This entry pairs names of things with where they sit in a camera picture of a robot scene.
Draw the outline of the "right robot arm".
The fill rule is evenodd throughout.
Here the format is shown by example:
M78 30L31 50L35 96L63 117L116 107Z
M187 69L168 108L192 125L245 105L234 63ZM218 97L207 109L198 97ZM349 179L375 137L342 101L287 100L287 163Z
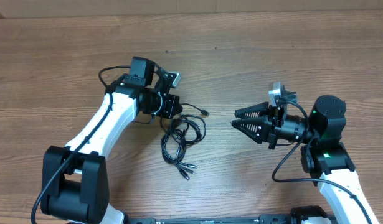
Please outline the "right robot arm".
M346 126L346 104L333 95L322 95L307 113L294 92L235 110L233 128L256 143L276 148L286 140L301 151L301 165L308 178L283 179L284 183L311 182L331 207L328 217L319 206L294 208L290 223L377 223L361 189L356 166L341 142Z

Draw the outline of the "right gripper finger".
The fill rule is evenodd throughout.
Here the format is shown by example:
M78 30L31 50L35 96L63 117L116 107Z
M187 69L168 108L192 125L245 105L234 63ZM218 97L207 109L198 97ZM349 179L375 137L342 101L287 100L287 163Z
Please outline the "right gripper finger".
M268 108L269 102L263 102L246 108L237 109L235 110L234 115L236 118L240 119L266 117Z
M233 120L231 125L258 144L267 142L270 125L266 117Z

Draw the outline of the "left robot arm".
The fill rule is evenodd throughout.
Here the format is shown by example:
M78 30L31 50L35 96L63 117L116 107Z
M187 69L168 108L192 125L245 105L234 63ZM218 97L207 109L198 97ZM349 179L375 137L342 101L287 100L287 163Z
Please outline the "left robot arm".
M110 204L106 160L139 113L171 119L182 106L169 92L181 81L179 72L142 57L133 57L127 69L111 84L103 84L103 103L82 131L65 146L46 150L32 223L37 209L70 223L128 223L127 214Z

